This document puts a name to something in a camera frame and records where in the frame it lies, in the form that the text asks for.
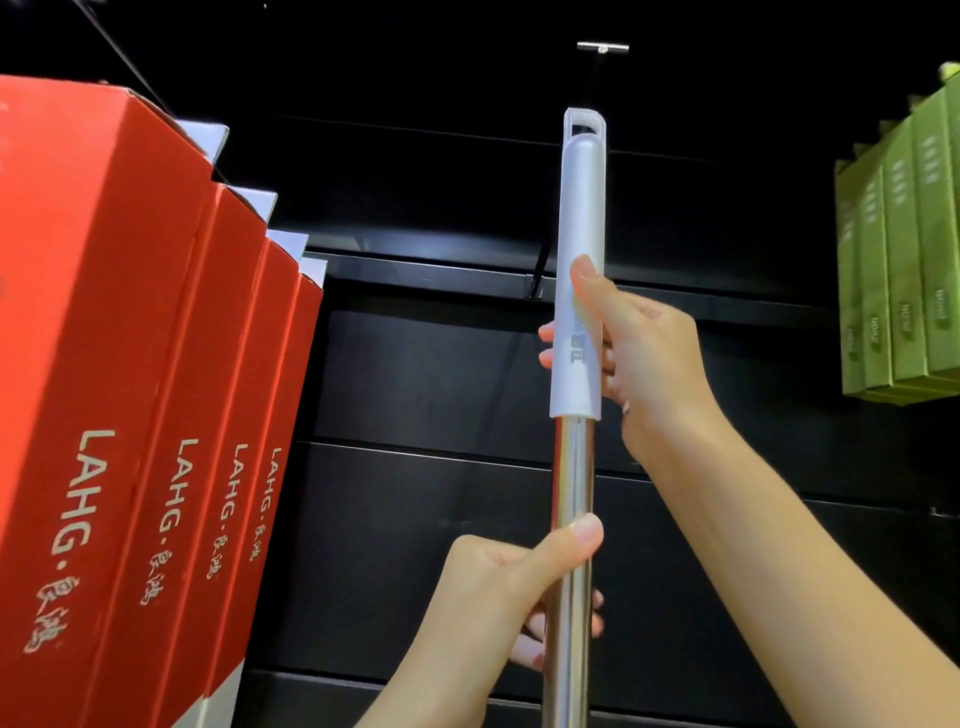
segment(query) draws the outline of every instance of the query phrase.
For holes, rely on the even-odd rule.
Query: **white plastic grip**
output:
[[[592,133],[573,133],[574,126]],[[607,124],[590,109],[567,109],[560,177],[557,293],[550,417],[600,419],[603,331],[576,300],[570,263],[587,254],[603,273],[607,204]]]

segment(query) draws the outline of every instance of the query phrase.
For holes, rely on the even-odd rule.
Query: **red cardboard box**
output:
[[[201,720],[203,728],[229,728],[233,720],[260,579],[274,528],[276,501],[283,484],[294,420],[300,405],[300,390],[323,296],[324,291],[317,282],[300,275],[263,457],[256,478],[253,506],[244,524],[241,558],[234,567],[233,586],[220,627],[213,670],[207,680]]]
[[[155,725],[195,725],[220,616],[227,602],[246,509],[251,505],[289,311],[297,292],[298,266],[276,243],[267,247],[256,288],[249,331],[231,396],[227,427],[216,456],[213,486],[203,515],[187,596],[166,666]]]
[[[126,89],[0,76],[0,725],[77,718],[210,174]]]
[[[266,223],[211,184],[81,725],[150,725],[224,436]]]

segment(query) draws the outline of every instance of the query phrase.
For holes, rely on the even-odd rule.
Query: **green cardboard box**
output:
[[[890,341],[894,381],[944,392],[960,392],[960,381],[930,376],[921,274],[913,161],[913,120],[907,117],[884,136],[883,209],[886,222]]]
[[[927,368],[960,379],[960,249],[948,141],[948,91],[960,107],[960,86],[948,86],[913,113],[914,164],[920,248],[924,274]],[[960,139],[953,139],[954,154]]]

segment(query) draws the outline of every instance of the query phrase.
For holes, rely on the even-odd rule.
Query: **forearm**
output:
[[[721,416],[644,465],[801,728],[960,725],[960,671]]]

